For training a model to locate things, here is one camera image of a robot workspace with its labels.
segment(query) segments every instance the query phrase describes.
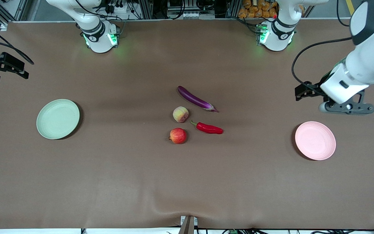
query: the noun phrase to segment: pink plate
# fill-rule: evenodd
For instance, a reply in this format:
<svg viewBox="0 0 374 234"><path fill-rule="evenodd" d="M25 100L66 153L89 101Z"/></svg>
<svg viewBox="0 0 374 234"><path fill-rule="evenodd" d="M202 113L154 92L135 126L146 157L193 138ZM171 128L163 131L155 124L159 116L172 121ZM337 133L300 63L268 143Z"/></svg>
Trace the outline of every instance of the pink plate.
<svg viewBox="0 0 374 234"><path fill-rule="evenodd" d="M305 156L314 160L325 160L336 150L336 139L327 126L309 121L301 124L295 132L295 142Z"/></svg>

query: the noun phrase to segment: yellow tape strip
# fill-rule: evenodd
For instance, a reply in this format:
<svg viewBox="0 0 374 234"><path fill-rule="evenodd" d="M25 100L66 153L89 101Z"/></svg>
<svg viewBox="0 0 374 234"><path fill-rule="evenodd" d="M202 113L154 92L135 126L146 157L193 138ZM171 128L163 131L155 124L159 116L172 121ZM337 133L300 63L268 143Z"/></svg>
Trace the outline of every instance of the yellow tape strip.
<svg viewBox="0 0 374 234"><path fill-rule="evenodd" d="M353 7L352 0L346 0L347 7L349 8L350 15L353 15L355 8Z"/></svg>

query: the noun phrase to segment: green plate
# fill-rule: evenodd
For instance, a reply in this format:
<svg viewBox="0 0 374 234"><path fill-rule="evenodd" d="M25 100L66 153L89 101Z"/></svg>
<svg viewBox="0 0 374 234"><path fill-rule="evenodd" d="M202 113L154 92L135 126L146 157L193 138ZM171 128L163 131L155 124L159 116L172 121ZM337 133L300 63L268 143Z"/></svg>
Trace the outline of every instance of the green plate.
<svg viewBox="0 0 374 234"><path fill-rule="evenodd" d="M77 105L67 99L58 99L44 106L37 116L37 131L47 139L69 135L79 123Z"/></svg>

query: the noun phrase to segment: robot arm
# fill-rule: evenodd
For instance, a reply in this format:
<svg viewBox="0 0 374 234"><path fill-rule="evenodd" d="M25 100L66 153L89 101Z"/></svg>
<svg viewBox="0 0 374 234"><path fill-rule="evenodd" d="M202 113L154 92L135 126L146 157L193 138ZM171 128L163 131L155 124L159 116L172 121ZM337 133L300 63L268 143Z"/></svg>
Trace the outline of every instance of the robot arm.
<svg viewBox="0 0 374 234"><path fill-rule="evenodd" d="M301 19L302 10L300 4L310 6L320 5L328 0L277 0L279 12L273 21L265 21L266 30L260 39L260 43L273 51L281 51L291 42L295 26Z"/></svg>
<svg viewBox="0 0 374 234"><path fill-rule="evenodd" d="M86 39L86 44L94 52L104 53L118 45L119 28L99 16L83 11L79 3L85 9L92 9L101 4L101 0L46 0L50 5L61 9L72 17Z"/></svg>
<svg viewBox="0 0 374 234"><path fill-rule="evenodd" d="M371 104L363 103L364 89L374 84L374 0L364 0L350 19L350 33L355 50L338 62L323 79L312 85L316 92L304 85L295 88L297 101L304 97L326 94L320 105L323 112L370 114ZM360 95L359 102L352 97Z"/></svg>

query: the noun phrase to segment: table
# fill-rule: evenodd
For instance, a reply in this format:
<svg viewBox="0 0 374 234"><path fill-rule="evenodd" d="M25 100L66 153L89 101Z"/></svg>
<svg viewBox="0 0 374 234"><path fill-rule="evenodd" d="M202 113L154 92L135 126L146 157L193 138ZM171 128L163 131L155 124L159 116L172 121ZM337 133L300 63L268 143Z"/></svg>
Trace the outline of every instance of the table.
<svg viewBox="0 0 374 234"><path fill-rule="evenodd" d="M87 49L73 23L11 23L2 35L35 65L28 80L5 73L0 82L0 228L167 227L181 215L204 228L374 228L374 114L324 114L320 97L294 97L295 55L349 36L336 20L301 21L282 52L227 20L128 22L105 54ZM316 82L353 48L316 46L295 72ZM179 85L220 113L183 100ZM47 140L37 114L60 98L81 106L83 123ZM225 132L176 123L178 106ZM328 160L295 151L305 121L334 132ZM176 127L187 143L167 140Z"/></svg>

